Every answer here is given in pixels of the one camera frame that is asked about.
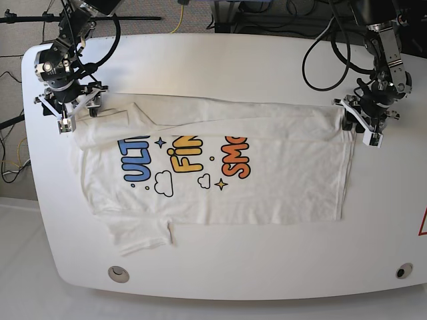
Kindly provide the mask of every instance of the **white t-shirt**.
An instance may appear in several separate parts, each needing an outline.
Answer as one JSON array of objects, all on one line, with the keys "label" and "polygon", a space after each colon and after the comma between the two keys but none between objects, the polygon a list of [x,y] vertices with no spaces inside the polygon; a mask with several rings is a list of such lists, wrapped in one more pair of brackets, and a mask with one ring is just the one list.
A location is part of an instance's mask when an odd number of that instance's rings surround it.
[{"label": "white t-shirt", "polygon": [[133,103],[110,99],[75,140],[83,193],[122,254],[171,243],[170,223],[340,219],[354,146],[341,109],[121,98]]}]

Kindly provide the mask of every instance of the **printed graphic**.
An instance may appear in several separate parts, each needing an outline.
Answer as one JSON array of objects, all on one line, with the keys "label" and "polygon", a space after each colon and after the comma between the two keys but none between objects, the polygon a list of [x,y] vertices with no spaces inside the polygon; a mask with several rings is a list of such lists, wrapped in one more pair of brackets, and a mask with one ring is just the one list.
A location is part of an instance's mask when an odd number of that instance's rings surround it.
[{"label": "printed graphic", "polygon": [[[127,156],[121,158],[121,168],[124,171],[136,172],[136,174],[128,174],[124,176],[124,179],[127,182],[147,181],[151,177],[151,171],[147,167],[147,165],[151,163],[151,157],[148,151],[149,144],[147,141],[142,141],[142,139],[147,138],[149,138],[149,136],[134,137],[118,141],[121,155]],[[137,157],[128,156],[128,153],[131,150],[138,150],[139,155]]]},{"label": "printed graphic", "polygon": [[165,141],[163,141],[163,140],[161,140],[161,137],[160,137],[160,138],[159,138],[159,140],[155,142],[155,144],[156,144],[156,145],[159,145],[159,147],[160,147],[160,149],[161,149],[161,147],[163,147],[163,145],[165,145],[165,144],[166,144],[166,142],[165,142]]},{"label": "printed graphic", "polygon": [[199,183],[200,187],[203,189],[209,189],[211,187],[211,176],[209,173],[206,173],[205,175],[201,176],[199,179],[197,179],[197,182]]},{"label": "printed graphic", "polygon": [[421,228],[420,228],[420,232],[419,232],[418,236],[427,235],[426,218],[427,218],[427,208],[426,208],[426,212],[424,214],[424,218],[423,218],[422,223],[421,223]]},{"label": "printed graphic", "polygon": [[201,146],[203,141],[196,139],[197,135],[188,137],[179,137],[172,145],[173,148],[167,150],[167,154],[171,157],[172,169],[176,173],[198,172],[203,170],[203,165],[200,163],[190,163],[187,157],[201,155]]},{"label": "printed graphic", "polygon": [[240,179],[246,179],[251,174],[251,167],[248,165],[249,158],[242,157],[241,150],[248,150],[247,138],[226,137],[228,145],[224,145],[221,151],[227,155],[222,158],[222,173],[227,177],[232,177],[239,173]]},{"label": "printed graphic", "polygon": [[155,175],[154,190],[160,195],[170,198],[173,196],[172,174],[171,171],[163,171]]},{"label": "printed graphic", "polygon": [[222,189],[223,189],[226,185],[228,185],[228,183],[224,183],[224,182],[222,181],[222,178],[221,178],[221,179],[220,179],[220,182],[216,183],[215,185],[217,185],[218,187],[220,187],[220,189],[221,189],[221,191],[222,191]]}]

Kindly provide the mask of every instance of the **white table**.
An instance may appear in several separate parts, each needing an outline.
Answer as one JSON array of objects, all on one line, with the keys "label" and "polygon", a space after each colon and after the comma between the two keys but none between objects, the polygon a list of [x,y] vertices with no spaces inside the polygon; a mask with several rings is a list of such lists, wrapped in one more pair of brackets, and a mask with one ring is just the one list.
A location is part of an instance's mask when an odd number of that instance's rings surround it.
[{"label": "white table", "polygon": [[[301,60],[312,42],[255,35],[138,35],[123,37],[96,74],[116,93],[209,97],[230,101],[328,105],[351,93],[357,75],[338,89],[306,87]],[[105,55],[112,39],[93,39],[86,61]],[[107,229],[93,218],[68,165],[69,135],[59,136],[34,97],[43,90],[34,71],[36,52],[23,58],[23,99],[29,149],[43,222],[60,276],[83,287],[196,299],[298,299],[379,291],[427,283],[427,235],[419,236],[427,204],[427,61],[404,56],[411,96],[394,106],[402,119],[385,131],[381,149],[355,149],[343,219],[290,226],[173,227],[176,246],[121,257]],[[352,62],[372,65],[364,48]],[[320,43],[307,70],[328,86],[344,65]],[[396,271],[414,270],[406,279]],[[129,271],[128,283],[107,270]]]}]

